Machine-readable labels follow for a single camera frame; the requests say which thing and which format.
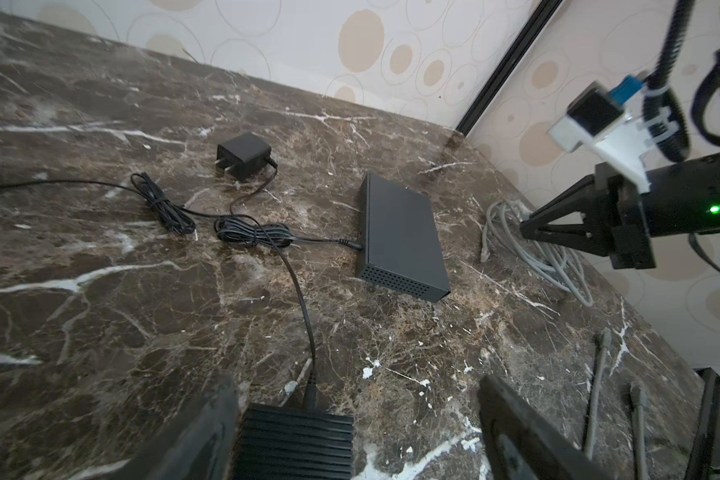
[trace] marble countertop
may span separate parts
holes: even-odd
[[[280,165],[242,208],[260,220],[353,238],[369,171],[432,202],[452,289],[436,304],[356,279],[342,246],[286,250],[316,332],[319,404],[355,417],[358,478],[488,478],[486,374],[580,445],[606,327],[595,462],[634,476],[640,380],[650,473],[682,476],[701,381],[594,269],[585,308],[505,251],[480,263],[485,208],[518,194],[450,130],[0,15],[0,182],[145,171],[175,202],[222,213],[250,186],[215,171],[216,144],[247,131]],[[221,375],[243,404],[279,405],[307,359],[273,252],[222,244],[204,220],[197,238],[168,234],[107,187],[0,193],[0,478],[92,478]]]

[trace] patterned wall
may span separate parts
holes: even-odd
[[[696,4],[672,76],[686,111],[720,47],[720,0]],[[593,173],[600,162],[593,151],[580,148],[563,154],[547,137],[547,129],[591,82],[613,87],[624,74],[651,69],[673,5],[674,0],[568,0],[469,141],[536,206]],[[639,99],[636,108],[639,112]],[[720,131],[719,99],[712,104],[708,124]],[[691,132],[694,158],[718,151],[694,128]],[[645,162],[648,168],[669,164],[658,151]],[[701,243],[720,264],[720,235],[703,237]],[[653,249],[654,270],[613,271],[608,259],[588,258],[691,365],[720,370],[720,275],[691,251],[685,236],[654,239]]]
[[[532,0],[0,0],[0,11],[455,127]]]

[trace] black strip on wall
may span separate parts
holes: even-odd
[[[548,21],[552,19],[552,15],[557,11],[560,4],[565,1],[570,2],[570,0],[541,0],[541,3],[528,18],[523,29],[518,33],[512,46],[504,54],[488,82],[480,90],[478,97],[470,105],[469,110],[467,110],[467,113],[456,127],[456,131],[466,136],[472,130],[472,127],[478,122],[490,102],[493,101],[501,87],[509,79],[509,76],[512,75],[520,60],[528,52],[528,48],[534,43],[534,40],[539,36]]]

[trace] blue connector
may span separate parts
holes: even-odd
[[[627,75],[617,87],[610,91],[610,96],[619,105],[624,105],[642,88],[643,81],[633,75]]]

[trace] power adapter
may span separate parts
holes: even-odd
[[[216,166],[243,182],[266,164],[277,168],[270,158],[272,147],[252,133],[242,134],[216,149]]]

